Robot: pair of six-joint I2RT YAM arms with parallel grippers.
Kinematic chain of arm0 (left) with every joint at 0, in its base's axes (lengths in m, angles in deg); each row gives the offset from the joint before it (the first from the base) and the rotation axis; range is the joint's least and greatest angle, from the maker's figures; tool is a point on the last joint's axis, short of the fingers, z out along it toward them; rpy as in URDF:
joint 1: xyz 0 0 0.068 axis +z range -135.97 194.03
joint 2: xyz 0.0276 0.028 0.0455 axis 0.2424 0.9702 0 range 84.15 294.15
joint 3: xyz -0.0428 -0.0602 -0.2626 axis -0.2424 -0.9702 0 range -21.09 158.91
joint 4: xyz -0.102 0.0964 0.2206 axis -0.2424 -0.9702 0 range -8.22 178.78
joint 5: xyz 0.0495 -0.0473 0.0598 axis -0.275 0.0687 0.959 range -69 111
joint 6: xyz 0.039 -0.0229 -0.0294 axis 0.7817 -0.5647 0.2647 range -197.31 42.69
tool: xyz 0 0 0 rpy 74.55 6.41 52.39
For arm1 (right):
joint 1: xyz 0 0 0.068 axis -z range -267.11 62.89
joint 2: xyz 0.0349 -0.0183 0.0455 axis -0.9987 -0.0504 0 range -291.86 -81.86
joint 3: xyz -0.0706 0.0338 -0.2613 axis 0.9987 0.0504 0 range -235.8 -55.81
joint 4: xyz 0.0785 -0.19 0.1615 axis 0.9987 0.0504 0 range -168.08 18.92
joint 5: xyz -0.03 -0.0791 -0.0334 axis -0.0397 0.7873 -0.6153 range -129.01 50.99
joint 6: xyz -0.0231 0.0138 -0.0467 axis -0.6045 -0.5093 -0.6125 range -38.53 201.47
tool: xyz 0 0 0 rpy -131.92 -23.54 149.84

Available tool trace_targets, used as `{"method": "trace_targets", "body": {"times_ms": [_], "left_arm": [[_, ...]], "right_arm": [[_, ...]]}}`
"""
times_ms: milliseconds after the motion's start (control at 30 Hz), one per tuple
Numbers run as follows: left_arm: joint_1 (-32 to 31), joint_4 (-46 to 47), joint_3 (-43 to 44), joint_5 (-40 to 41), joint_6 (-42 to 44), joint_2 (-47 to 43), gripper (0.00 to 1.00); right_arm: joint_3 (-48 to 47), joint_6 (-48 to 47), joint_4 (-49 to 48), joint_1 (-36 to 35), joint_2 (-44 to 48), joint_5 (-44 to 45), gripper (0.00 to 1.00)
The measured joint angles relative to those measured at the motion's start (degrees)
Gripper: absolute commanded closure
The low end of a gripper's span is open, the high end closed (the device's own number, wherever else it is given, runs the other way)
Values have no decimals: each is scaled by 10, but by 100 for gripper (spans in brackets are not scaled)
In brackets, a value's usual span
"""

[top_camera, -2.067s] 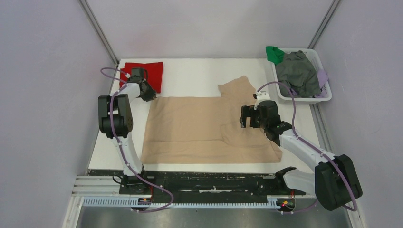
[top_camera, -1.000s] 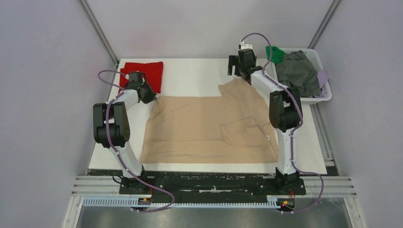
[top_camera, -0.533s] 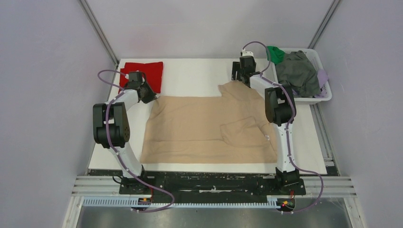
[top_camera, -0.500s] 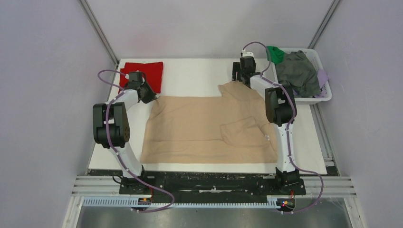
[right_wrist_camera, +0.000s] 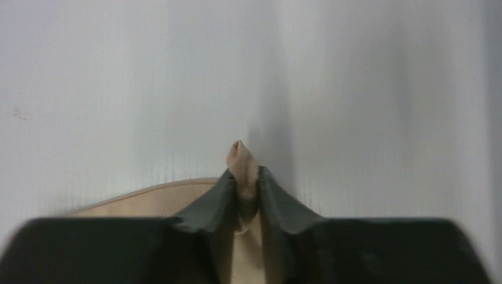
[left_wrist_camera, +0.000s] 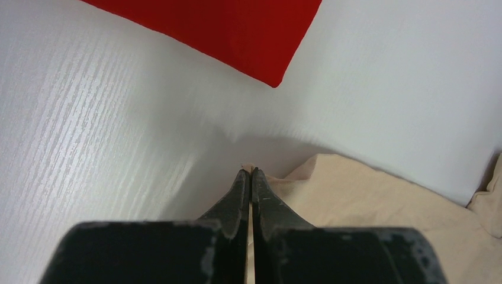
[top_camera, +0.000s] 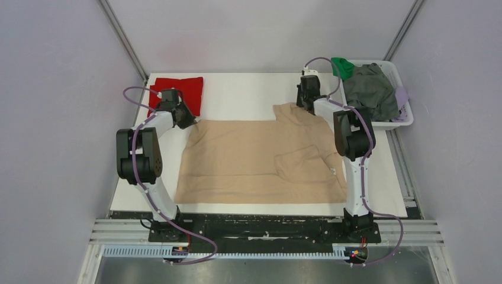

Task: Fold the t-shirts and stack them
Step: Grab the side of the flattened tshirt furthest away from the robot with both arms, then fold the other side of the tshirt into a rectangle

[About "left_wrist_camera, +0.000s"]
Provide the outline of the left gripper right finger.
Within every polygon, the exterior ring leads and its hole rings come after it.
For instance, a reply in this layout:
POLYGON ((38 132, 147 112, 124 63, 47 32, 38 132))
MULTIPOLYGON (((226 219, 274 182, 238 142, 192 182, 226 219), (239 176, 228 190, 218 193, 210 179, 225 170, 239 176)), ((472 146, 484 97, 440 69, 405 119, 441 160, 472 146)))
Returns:
POLYGON ((414 228, 316 227, 251 174, 256 283, 446 283, 414 228))

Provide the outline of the beige t shirt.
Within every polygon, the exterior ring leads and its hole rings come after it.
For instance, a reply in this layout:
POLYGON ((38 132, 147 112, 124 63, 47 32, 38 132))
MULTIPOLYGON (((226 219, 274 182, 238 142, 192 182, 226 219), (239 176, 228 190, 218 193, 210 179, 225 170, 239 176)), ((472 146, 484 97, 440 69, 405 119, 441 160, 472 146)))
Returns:
POLYGON ((501 157, 491 179, 458 205, 337 154, 309 158, 271 189, 318 227, 413 227, 433 246, 449 283, 501 282, 501 157))

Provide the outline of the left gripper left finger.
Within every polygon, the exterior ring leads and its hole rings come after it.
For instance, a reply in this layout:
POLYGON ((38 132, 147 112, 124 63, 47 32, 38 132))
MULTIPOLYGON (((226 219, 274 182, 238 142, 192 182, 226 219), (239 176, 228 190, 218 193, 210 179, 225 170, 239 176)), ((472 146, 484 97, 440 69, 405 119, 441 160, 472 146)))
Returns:
POLYGON ((245 283, 250 175, 188 221, 82 222, 62 238, 42 283, 245 283))

